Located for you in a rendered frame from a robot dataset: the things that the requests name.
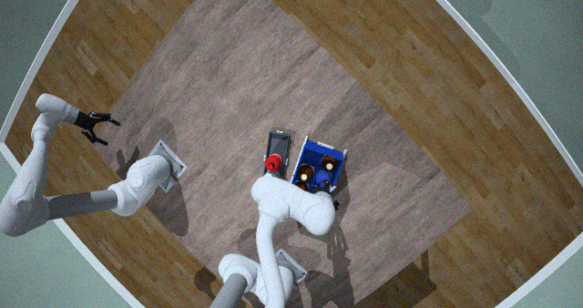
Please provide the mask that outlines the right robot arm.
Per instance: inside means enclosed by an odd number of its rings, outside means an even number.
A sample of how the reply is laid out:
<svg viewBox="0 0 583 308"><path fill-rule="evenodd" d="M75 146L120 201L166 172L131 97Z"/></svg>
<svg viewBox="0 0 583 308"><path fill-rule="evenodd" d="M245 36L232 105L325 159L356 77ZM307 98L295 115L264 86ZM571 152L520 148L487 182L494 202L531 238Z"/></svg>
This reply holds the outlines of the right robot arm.
<svg viewBox="0 0 583 308"><path fill-rule="evenodd" d="M225 255L219 265L225 284L210 308L238 308L242 295L248 291L259 297L264 308L285 308L285 297L287 302L292 289L299 288L295 280L302 277L303 272L283 254L276 258L272 235L276 226L289 217L300 222L312 234L327 233L334 223L340 203L333 201L326 192L315 194L275 177L257 179L251 188L251 196L259 203L256 242L261 264L240 254Z"/></svg>

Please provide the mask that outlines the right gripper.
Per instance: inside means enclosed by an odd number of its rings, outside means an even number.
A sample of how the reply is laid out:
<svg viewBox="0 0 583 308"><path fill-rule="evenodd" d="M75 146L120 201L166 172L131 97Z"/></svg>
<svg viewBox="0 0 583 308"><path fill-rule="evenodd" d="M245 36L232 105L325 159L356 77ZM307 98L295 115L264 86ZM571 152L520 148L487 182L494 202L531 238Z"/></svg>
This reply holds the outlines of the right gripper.
<svg viewBox="0 0 583 308"><path fill-rule="evenodd" d="M332 191L337 190L337 188L335 187L334 184L331 184L330 181L328 181L327 179L324 179L324 185L323 188L321 189L320 183L318 183L317 187L315 187L316 191L314 190L312 193L316 193L318 191L325 191L327 192L329 195L332 194ZM325 189L325 190L324 190Z"/></svg>

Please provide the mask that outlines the brown bottle with white cap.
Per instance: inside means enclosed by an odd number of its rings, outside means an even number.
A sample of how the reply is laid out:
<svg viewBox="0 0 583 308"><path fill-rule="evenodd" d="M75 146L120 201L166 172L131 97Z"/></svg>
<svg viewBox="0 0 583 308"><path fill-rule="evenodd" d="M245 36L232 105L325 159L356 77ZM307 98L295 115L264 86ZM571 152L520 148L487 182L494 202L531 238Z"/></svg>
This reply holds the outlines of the brown bottle with white cap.
<svg viewBox="0 0 583 308"><path fill-rule="evenodd" d="M329 156L326 156L326 155L323 155L323 157L322 157L322 167L325 170L332 171L332 170L336 169L337 164L338 164L337 159L332 158L332 157L329 157ZM332 168L332 165L333 165L333 168Z"/></svg>
<svg viewBox="0 0 583 308"><path fill-rule="evenodd" d="M296 185L300 189L308 192L309 184L306 184L304 182L301 182L301 181L296 180L295 183L294 183L294 185Z"/></svg>

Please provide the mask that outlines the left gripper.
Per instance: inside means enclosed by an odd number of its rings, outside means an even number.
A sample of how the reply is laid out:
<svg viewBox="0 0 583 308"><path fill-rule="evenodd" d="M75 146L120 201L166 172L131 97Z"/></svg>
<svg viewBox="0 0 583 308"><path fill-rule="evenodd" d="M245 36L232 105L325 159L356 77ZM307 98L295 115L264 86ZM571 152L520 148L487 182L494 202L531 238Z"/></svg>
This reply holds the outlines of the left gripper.
<svg viewBox="0 0 583 308"><path fill-rule="evenodd" d="M93 117L97 117L97 118L93 118ZM89 116L81 111L79 111L77 120L74 124L83 128L81 133L84 134L93 144L95 142L96 143L99 142L99 143L107 146L107 142L102 140L102 139L97 138L93 129L92 129L96 125L96 123L104 122L104 121L109 121L117 126L120 126L120 123L115 121L114 119L112 119L112 117L108 113L92 112L92 115ZM93 138L87 133L86 129L89 130L89 132Z"/></svg>

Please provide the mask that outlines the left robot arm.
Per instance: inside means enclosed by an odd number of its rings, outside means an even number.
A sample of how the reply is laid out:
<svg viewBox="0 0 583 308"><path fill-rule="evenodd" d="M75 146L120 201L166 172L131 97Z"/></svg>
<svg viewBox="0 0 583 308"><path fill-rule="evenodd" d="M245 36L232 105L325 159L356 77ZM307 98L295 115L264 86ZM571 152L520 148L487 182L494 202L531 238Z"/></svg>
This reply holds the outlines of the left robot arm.
<svg viewBox="0 0 583 308"><path fill-rule="evenodd" d="M46 143L55 135L60 120L71 125L76 122L79 109L49 94L38 98L36 108L41 114L31 132L34 148L0 205L0 229L5 235L21 236L50 220L102 210L129 216L144 204L159 184L166 188L169 181L174 185L179 182L175 174L181 165L160 145L153 156L135 162L125 180L111 185L107 190L44 197L48 155Z"/></svg>

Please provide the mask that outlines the brown bottle with cream cap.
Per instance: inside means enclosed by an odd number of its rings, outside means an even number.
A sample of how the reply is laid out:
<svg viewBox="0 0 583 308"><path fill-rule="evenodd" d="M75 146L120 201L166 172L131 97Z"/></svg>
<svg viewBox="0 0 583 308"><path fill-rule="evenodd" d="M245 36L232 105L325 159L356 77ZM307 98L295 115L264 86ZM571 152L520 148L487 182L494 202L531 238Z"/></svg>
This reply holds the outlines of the brown bottle with cream cap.
<svg viewBox="0 0 583 308"><path fill-rule="evenodd" d="M302 163L299 170L298 170L298 177L300 180L308 181L312 178L313 173L314 173L314 167Z"/></svg>

